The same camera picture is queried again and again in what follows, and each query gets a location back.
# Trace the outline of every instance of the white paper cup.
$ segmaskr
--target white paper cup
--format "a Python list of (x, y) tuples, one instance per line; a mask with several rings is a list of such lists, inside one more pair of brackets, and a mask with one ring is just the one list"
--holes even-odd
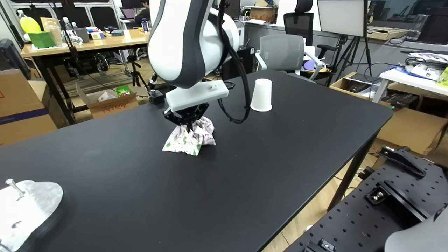
[(272, 81), (268, 78), (258, 78), (253, 94), (251, 108), (258, 112), (268, 112), (272, 109)]

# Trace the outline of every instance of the crumpled paper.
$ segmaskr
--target crumpled paper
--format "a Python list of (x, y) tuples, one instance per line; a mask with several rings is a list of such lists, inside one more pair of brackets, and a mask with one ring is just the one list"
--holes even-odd
[(199, 155), (204, 145), (216, 145), (213, 131), (213, 122), (209, 117), (202, 116), (199, 120), (194, 122), (191, 131), (188, 131), (187, 124), (177, 126), (163, 150)]

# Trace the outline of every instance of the black tabletop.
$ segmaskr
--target black tabletop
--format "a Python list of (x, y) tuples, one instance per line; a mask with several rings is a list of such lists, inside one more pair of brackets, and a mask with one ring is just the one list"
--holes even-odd
[[(0, 147), (0, 179), (54, 180), (68, 213), (43, 250), (257, 250), (391, 116), (377, 103), (276, 71), (274, 109), (206, 116), (216, 147), (163, 152), (174, 129), (153, 105)], [(240, 82), (226, 99), (243, 115)]]

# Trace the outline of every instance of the white table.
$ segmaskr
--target white table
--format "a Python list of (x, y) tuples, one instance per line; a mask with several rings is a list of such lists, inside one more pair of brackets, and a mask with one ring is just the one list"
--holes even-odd
[(391, 82), (401, 82), (404, 85), (409, 85), (409, 87), (415, 87), (415, 88), (421, 88), (425, 91), (448, 96), (448, 87), (439, 85), (436, 81), (432, 81), (432, 80), (409, 75), (398, 68), (384, 71), (380, 75), (380, 78), (383, 78), (383, 82), (376, 92), (374, 102), (381, 101), (384, 92), (387, 91)]

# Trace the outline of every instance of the desk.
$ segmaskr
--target desk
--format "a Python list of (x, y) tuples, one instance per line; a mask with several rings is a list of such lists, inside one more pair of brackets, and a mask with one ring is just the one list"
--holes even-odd
[[(138, 29), (125, 29), (124, 36), (111, 36), (101, 40), (92, 40), (76, 46), (80, 54), (87, 52), (104, 52), (104, 50), (122, 50), (122, 49), (136, 49), (146, 46), (149, 43), (149, 33), (139, 32)], [(36, 49), (33, 45), (27, 45), (23, 49), (23, 56), (26, 59), (33, 59), (43, 73), (52, 95), (55, 95), (59, 106), (62, 108), (69, 123), (75, 123), (73, 113), (82, 110), (83, 108), (76, 108), (71, 99), (68, 89), (65, 88), (62, 80), (55, 70), (55, 61), (62, 57), (71, 56), (68, 46), (51, 47), (51, 49)]]
[(393, 68), (388, 71), (384, 71), (380, 78), (383, 78), (381, 85), (379, 87), (379, 91), (376, 92), (374, 102), (380, 102), (384, 92), (387, 91), (388, 85), (391, 82), (401, 82), (404, 85), (421, 88), (425, 91), (436, 92), (440, 95), (447, 95), (448, 96), (448, 88), (439, 85), (436, 81), (426, 80), (426, 78), (419, 78), (409, 75), (401, 70)]
[[(393, 115), (285, 73), (248, 77), (274, 81), (274, 109), (234, 124), (211, 103), (218, 145), (199, 157), (162, 151), (174, 124), (155, 105), (0, 147), (0, 178), (65, 187), (66, 218), (41, 250), (258, 250)], [(243, 113), (234, 82), (225, 103)]]

